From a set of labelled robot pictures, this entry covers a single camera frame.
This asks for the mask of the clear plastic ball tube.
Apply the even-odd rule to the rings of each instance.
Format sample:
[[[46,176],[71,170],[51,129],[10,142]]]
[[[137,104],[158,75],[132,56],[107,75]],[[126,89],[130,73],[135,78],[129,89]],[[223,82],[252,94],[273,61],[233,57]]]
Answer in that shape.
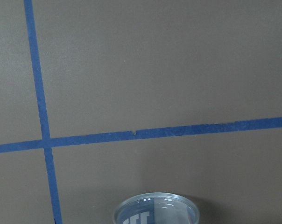
[[[198,224],[198,207],[183,196],[152,192],[120,203],[113,213],[114,224]]]

